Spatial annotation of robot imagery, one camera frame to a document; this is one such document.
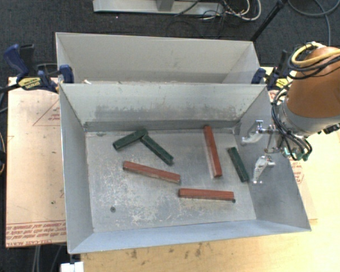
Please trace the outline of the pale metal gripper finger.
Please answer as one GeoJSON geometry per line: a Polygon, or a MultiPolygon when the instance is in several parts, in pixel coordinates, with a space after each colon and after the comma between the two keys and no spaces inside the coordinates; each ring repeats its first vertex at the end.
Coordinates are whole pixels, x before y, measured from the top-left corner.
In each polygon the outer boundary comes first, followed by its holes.
{"type": "Polygon", "coordinates": [[[254,166],[253,170],[253,177],[252,183],[256,184],[259,183],[259,178],[261,177],[262,173],[266,168],[273,168],[275,167],[275,162],[273,161],[270,155],[262,155],[260,156],[254,166]]]}
{"type": "Polygon", "coordinates": [[[255,120],[248,129],[246,135],[241,139],[241,145],[248,145],[258,142],[263,134],[263,120],[255,120]]]}

